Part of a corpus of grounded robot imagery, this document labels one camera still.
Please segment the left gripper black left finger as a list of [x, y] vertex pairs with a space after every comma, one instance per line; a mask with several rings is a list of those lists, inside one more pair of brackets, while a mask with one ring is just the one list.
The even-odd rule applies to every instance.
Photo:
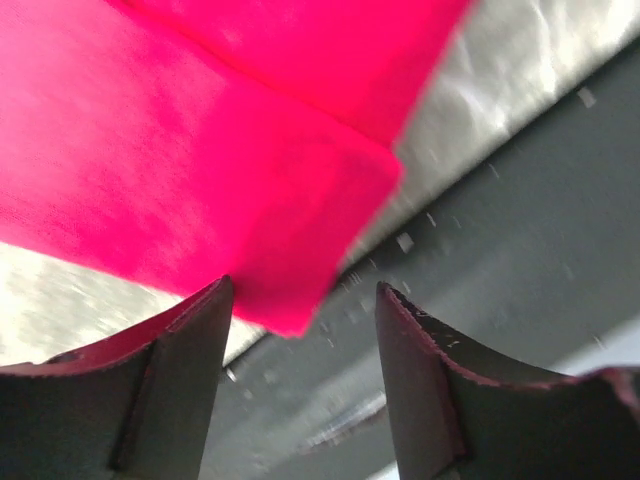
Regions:
[[223, 277], [117, 334], [1, 370], [5, 479], [195, 479], [230, 330]]

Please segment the crimson red t-shirt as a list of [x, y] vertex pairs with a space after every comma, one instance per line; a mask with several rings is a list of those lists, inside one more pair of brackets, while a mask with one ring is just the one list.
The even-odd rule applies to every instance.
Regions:
[[5, 1], [1, 238], [305, 332], [465, 1]]

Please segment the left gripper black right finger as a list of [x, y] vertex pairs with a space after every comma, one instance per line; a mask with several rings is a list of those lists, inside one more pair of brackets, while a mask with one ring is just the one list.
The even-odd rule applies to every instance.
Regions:
[[376, 328], [403, 479], [635, 479], [639, 370], [571, 376], [501, 354], [386, 283]]

